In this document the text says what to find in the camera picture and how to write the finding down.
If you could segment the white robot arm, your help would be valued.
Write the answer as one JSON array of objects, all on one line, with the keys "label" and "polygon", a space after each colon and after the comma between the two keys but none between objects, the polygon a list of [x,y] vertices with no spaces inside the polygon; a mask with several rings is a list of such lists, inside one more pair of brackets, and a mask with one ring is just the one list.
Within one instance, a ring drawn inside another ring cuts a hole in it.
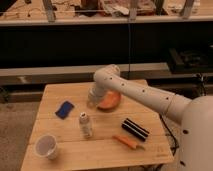
[{"label": "white robot arm", "polygon": [[213,96],[189,99],[120,77],[120,68],[107,65],[93,75],[88,98],[93,104],[114,90],[181,125],[178,171],[213,171]]}]

